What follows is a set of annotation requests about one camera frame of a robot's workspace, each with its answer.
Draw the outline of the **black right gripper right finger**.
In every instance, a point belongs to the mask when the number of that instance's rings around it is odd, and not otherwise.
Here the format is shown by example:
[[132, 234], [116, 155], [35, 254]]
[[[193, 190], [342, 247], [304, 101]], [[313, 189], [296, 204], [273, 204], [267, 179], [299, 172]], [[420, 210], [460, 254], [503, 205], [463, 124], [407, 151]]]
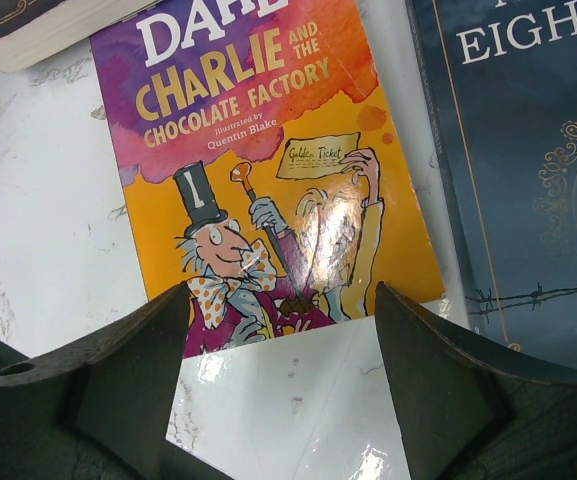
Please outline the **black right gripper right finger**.
[[462, 328], [394, 288], [375, 324], [413, 479], [577, 479], [577, 369]]

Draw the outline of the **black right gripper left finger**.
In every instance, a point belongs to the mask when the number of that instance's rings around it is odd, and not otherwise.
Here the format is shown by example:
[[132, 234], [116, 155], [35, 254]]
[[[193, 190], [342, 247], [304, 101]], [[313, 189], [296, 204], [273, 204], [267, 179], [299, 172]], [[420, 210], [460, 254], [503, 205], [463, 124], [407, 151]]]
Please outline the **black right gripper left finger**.
[[0, 341], [0, 479], [156, 479], [189, 317], [185, 284], [30, 358]]

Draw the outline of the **Tale of Two Cities book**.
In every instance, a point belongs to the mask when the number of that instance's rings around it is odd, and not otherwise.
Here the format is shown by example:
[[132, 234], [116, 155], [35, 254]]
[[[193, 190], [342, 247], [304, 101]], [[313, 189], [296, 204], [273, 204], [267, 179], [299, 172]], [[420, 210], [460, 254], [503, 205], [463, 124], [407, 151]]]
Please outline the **Tale of Two Cities book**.
[[1, 0], [0, 71], [31, 67], [157, 3], [143, 0]]

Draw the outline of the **Nineteen Eighty-Four dark book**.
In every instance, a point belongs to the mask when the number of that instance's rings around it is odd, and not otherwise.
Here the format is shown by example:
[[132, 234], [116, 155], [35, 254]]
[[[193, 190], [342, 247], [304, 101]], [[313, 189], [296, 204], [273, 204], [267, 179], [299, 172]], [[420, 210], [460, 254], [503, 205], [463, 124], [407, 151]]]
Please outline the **Nineteen Eighty-Four dark book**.
[[577, 1], [406, 10], [469, 326], [577, 368]]

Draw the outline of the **Roald Dahl Charlie book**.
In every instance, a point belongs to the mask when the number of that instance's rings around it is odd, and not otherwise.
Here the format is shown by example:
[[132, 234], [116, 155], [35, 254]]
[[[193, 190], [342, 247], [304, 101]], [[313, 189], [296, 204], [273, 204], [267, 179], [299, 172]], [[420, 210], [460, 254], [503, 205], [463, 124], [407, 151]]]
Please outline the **Roald Dahl Charlie book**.
[[353, 1], [164, 1], [91, 50], [146, 292], [186, 357], [444, 291]]

